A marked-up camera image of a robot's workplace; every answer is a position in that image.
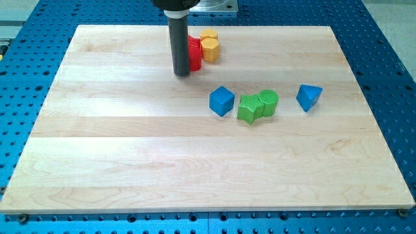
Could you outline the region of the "black robot arm end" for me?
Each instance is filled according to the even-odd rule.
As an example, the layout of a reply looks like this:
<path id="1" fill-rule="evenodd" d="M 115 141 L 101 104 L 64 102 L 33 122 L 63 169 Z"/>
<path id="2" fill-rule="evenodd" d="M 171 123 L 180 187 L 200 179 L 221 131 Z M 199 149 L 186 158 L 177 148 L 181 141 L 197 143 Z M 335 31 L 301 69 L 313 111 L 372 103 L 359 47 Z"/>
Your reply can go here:
<path id="1" fill-rule="evenodd" d="M 151 0 L 151 3 L 162 10 L 182 11 L 195 7 L 200 0 Z"/>

